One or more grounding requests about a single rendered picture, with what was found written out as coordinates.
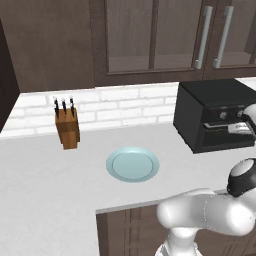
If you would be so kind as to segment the glass fronted cupboard door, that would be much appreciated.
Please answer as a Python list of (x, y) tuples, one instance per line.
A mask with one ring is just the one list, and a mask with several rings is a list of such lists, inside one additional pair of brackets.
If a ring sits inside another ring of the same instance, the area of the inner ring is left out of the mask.
[(89, 0), (97, 86), (193, 81), (205, 21), (217, 0)]
[[(221, 66), (215, 69), (226, 6), (233, 6), (234, 11)], [(203, 79), (243, 77), (256, 77), (256, 0), (217, 0)]]

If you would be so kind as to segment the light blue plate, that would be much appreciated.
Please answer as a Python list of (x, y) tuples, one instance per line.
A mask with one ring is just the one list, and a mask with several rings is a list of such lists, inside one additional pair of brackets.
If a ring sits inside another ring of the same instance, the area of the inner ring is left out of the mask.
[(140, 183), (153, 178), (159, 170), (158, 158), (141, 147), (123, 147), (106, 159), (106, 169), (114, 178), (128, 183)]

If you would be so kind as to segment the wooden knife block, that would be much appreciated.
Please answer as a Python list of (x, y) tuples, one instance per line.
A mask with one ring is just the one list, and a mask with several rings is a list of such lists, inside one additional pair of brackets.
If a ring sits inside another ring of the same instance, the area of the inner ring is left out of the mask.
[(80, 142), (77, 111), (60, 109), (55, 116), (55, 125), (64, 150), (76, 149)]

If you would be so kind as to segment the dark wood cupboard door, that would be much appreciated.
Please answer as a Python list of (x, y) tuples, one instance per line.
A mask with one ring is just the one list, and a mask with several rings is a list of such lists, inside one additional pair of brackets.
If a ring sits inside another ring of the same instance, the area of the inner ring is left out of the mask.
[(89, 0), (0, 0), (22, 92), (94, 86)]

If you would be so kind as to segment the black toaster oven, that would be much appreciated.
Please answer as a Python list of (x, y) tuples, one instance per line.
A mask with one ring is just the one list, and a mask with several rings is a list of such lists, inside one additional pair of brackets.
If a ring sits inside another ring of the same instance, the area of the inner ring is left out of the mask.
[(173, 125), (193, 152), (201, 124), (240, 123), (237, 112), (253, 104), (256, 114), (256, 91), (236, 79), (180, 82)]

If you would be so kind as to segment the dark wood side panel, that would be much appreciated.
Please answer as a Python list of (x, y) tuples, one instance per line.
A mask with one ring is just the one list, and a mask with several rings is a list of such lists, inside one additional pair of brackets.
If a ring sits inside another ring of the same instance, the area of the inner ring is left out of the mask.
[(0, 132), (20, 95), (3, 25), (0, 20)]

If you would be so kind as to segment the dark wood base cupboard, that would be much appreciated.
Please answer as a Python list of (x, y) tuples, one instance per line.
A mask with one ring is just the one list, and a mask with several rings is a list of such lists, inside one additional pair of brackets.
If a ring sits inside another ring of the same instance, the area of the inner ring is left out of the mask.
[[(98, 213), (100, 256), (155, 256), (168, 233), (157, 220), (156, 207)], [(256, 256), (256, 227), (243, 237), (200, 230), (195, 242), (203, 256)]]

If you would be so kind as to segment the toaster oven door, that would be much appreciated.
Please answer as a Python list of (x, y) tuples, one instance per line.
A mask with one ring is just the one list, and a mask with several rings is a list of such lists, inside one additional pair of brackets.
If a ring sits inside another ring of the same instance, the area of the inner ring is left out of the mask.
[(254, 145), (254, 136), (243, 122), (211, 127), (200, 125), (194, 153), (228, 150)]

